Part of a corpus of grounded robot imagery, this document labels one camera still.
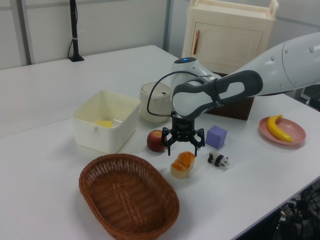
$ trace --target brown woven basket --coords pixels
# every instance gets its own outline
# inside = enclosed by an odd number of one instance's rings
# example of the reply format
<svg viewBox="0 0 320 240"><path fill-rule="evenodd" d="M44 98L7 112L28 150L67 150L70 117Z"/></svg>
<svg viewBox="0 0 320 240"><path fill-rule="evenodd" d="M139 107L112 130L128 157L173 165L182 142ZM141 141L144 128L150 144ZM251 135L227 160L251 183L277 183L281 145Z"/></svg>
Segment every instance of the brown woven basket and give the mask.
<svg viewBox="0 0 320 240"><path fill-rule="evenodd" d="M153 240L179 214L175 190L146 160L130 154L96 158L81 172L80 191L93 214L117 240Z"/></svg>

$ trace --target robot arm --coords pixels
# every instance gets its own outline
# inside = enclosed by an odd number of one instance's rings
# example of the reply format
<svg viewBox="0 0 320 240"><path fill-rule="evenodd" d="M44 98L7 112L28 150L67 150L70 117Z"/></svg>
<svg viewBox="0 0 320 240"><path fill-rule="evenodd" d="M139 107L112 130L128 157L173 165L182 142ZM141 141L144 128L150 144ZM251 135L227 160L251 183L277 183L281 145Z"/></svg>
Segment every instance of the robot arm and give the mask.
<svg viewBox="0 0 320 240"><path fill-rule="evenodd" d="M172 106L184 119L192 120L207 109L247 97L275 94L320 82L320 32L283 42L225 77L208 71L196 58L181 58L174 70L205 77L204 84L191 84L192 77L177 74L171 82Z"/></svg>

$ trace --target white cup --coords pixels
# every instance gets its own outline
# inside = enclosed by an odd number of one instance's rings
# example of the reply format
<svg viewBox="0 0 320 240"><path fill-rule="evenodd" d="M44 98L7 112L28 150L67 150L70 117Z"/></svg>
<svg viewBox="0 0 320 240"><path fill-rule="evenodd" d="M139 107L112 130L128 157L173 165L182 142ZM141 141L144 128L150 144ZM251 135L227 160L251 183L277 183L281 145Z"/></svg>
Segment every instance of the white cup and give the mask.
<svg viewBox="0 0 320 240"><path fill-rule="evenodd" d="M150 82L140 88L140 114L150 123L161 123L168 120L167 116L154 116L148 113L147 104L152 88L155 82ZM151 96L149 111L153 114L170 115L172 111L171 88L163 83L159 83Z"/></svg>

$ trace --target black pole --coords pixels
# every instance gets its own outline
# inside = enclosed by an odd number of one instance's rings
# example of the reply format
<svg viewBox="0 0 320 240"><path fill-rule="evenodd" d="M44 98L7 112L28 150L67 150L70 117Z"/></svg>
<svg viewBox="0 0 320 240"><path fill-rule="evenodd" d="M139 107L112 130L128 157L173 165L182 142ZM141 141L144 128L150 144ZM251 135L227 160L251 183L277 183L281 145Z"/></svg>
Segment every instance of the black pole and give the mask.
<svg viewBox="0 0 320 240"><path fill-rule="evenodd" d="M69 57L72 62L84 61L84 58L79 54L78 48L78 33L77 33L77 11L76 0L70 0L70 14L71 14L71 29L72 29L72 45L73 56Z"/></svg>

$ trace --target tabletop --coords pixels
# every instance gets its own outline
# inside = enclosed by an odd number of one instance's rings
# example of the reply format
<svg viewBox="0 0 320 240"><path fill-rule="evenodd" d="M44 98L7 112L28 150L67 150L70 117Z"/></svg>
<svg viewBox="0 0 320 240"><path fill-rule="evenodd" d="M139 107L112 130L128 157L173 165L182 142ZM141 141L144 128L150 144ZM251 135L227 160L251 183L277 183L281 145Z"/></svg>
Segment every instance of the tabletop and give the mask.
<svg viewBox="0 0 320 240"><path fill-rule="evenodd" d="M176 58L146 46L0 71L0 239L112 239L79 190L82 169L103 155L76 144L72 112L100 90L139 97L140 87L171 71ZM306 132L296 147L273 143L258 131L267 116L283 117ZM188 142L167 152L147 147L151 130L171 121L138 125L119 150L149 161L172 185L180 202L175 224L158 239L229 240L240 236L320 176L320 113L284 95L255 97L248 120L202 114L195 129L227 130L219 149L230 166L209 164L206 145L185 179L170 164Z"/></svg>

